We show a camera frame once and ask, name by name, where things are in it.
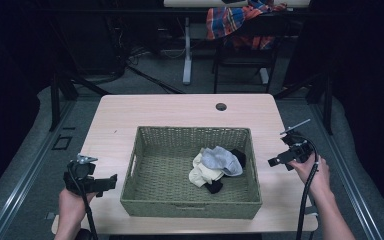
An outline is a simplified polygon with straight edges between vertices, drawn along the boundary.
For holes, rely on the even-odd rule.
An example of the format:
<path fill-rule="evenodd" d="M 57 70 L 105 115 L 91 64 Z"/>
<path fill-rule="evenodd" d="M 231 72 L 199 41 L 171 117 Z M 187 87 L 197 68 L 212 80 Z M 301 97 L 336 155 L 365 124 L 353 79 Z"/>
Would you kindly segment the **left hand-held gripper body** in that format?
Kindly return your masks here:
<path fill-rule="evenodd" d="M 97 192 L 93 177 L 96 167 L 94 161 L 97 161 L 97 158 L 78 154 L 76 160 L 71 160 L 67 164 L 63 180 L 68 191 L 79 196 Z"/>

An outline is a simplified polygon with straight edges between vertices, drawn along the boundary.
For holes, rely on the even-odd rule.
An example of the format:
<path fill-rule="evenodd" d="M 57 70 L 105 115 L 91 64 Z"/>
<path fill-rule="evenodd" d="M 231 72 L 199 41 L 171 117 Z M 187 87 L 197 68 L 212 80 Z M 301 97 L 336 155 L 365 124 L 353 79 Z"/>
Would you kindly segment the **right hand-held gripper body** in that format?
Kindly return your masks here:
<path fill-rule="evenodd" d="M 314 150 L 314 147 L 309 139 L 296 131 L 297 128 L 309 122 L 309 119 L 304 120 L 294 126 L 287 127 L 280 133 L 281 140 L 288 146 L 288 150 L 279 155 L 279 162 L 286 164 L 292 160 L 299 163 L 307 161 Z"/>

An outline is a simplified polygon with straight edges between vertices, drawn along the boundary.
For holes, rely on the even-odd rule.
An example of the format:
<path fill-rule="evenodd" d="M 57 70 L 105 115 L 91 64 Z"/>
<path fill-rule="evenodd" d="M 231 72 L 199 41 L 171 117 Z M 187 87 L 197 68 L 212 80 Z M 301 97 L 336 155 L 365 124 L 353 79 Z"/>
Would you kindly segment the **green woven basket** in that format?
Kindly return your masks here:
<path fill-rule="evenodd" d="M 192 161 L 204 148 L 238 149 L 246 155 L 239 176 L 223 176 L 222 189 L 211 194 L 189 181 Z M 262 205 L 247 128 L 137 128 L 120 202 L 131 216 L 252 219 Z"/>

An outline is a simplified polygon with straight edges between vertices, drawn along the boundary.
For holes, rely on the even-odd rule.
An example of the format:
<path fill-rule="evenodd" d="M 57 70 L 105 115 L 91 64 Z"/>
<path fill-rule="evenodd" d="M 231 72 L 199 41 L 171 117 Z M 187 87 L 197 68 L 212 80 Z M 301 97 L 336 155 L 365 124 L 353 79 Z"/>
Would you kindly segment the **light blue sock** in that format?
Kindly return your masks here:
<path fill-rule="evenodd" d="M 239 159 L 231 151 L 220 146 L 213 149 L 205 148 L 202 152 L 201 163 L 209 169 L 220 170 L 231 177 L 243 173 Z"/>

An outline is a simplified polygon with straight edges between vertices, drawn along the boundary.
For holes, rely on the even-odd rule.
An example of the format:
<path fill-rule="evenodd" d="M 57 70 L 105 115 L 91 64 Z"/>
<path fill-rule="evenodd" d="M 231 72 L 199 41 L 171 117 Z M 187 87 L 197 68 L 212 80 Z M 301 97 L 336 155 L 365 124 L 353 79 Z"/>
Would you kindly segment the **small black sock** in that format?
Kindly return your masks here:
<path fill-rule="evenodd" d="M 217 181 L 213 181 L 211 184 L 205 183 L 204 186 L 211 194 L 216 194 L 222 189 L 223 183 L 217 180 Z"/>

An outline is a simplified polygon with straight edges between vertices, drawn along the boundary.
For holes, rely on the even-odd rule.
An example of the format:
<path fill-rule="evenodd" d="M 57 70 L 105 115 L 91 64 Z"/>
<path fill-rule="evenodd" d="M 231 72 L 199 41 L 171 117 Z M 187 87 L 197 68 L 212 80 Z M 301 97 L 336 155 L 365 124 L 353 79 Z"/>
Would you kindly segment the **cream sock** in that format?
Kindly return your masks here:
<path fill-rule="evenodd" d="M 197 187 L 205 184 L 212 185 L 220 180 L 224 173 L 221 170 L 207 168 L 202 162 L 202 154 L 199 153 L 192 161 L 193 169 L 189 172 L 189 181 Z"/>

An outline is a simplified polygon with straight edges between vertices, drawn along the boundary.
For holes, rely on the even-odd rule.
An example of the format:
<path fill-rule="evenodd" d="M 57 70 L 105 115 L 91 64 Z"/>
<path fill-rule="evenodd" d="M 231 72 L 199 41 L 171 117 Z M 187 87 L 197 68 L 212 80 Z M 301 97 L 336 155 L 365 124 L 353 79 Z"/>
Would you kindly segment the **person's right hand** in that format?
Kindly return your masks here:
<path fill-rule="evenodd" d="M 312 153 L 306 162 L 299 163 L 293 160 L 289 162 L 289 165 L 298 173 L 303 183 L 306 183 L 311 172 L 314 172 L 310 183 L 310 193 L 317 202 L 326 200 L 332 195 L 329 166 L 320 155 Z"/>

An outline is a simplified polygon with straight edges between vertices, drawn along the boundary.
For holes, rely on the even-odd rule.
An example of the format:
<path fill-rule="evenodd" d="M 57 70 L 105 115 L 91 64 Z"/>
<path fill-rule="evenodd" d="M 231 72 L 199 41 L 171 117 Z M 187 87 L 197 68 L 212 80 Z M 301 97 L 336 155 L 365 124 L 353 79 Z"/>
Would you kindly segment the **person's left hand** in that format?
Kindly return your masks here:
<path fill-rule="evenodd" d="M 63 189 L 59 194 L 59 224 L 61 225 L 79 225 L 86 215 L 86 209 L 83 199 Z"/>

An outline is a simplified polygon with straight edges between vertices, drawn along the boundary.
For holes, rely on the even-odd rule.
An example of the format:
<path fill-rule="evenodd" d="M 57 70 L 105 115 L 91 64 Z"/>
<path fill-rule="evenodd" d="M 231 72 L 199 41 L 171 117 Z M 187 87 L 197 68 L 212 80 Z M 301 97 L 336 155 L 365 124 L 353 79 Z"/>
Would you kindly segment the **black chair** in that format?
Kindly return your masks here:
<path fill-rule="evenodd" d="M 263 14 L 251 20 L 246 20 L 243 25 L 232 34 L 223 37 L 216 48 L 213 73 L 213 92 L 218 92 L 219 68 L 254 68 L 256 74 L 261 69 L 268 71 L 268 80 L 265 92 L 268 93 L 271 87 L 273 74 L 277 62 L 279 48 L 290 29 L 290 21 L 277 14 Z M 257 41 L 258 47 L 229 47 L 228 40 L 238 40 L 240 37 L 250 37 Z"/>

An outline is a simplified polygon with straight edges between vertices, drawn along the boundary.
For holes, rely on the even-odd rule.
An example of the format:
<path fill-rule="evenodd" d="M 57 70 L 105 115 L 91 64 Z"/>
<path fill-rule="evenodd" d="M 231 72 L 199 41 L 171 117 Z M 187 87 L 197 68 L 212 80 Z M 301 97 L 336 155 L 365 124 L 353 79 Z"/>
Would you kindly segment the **plaid cloth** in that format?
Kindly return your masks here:
<path fill-rule="evenodd" d="M 245 46 L 252 50 L 270 49 L 275 40 L 273 36 L 233 36 L 233 33 L 248 20 L 266 13 L 285 11 L 286 8 L 286 3 L 275 4 L 274 0 L 247 0 L 243 7 L 210 8 L 206 17 L 206 38 L 225 38 L 223 43 L 236 49 Z"/>

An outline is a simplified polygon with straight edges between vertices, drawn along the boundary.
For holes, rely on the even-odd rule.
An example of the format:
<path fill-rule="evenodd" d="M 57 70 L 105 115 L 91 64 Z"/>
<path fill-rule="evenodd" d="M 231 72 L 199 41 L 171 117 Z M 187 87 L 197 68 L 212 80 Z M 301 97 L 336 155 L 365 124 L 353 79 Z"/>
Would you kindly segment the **white desk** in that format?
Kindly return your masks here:
<path fill-rule="evenodd" d="M 248 0 L 164 0 L 165 7 L 171 8 L 211 8 L 211 7 L 242 7 Z M 310 5 L 310 0 L 273 0 L 276 4 L 285 2 L 292 8 L 305 8 Z M 183 84 L 191 83 L 192 55 L 189 18 L 185 18 L 185 62 L 183 71 Z"/>

